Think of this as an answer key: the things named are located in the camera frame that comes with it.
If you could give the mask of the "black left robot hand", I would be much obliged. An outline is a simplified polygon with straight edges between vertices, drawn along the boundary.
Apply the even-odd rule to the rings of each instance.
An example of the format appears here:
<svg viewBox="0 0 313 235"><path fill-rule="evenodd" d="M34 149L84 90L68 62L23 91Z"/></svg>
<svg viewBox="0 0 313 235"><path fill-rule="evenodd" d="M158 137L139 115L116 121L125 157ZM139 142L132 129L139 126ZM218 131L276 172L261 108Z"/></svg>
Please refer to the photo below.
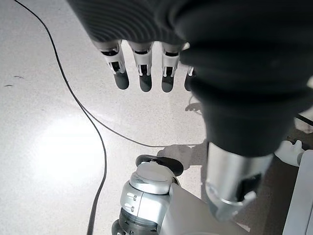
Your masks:
<svg viewBox="0 0 313 235"><path fill-rule="evenodd" d="M206 124L210 210L228 220L253 201L294 117L313 104L310 0L71 0L99 48L124 39L189 48Z"/></svg>

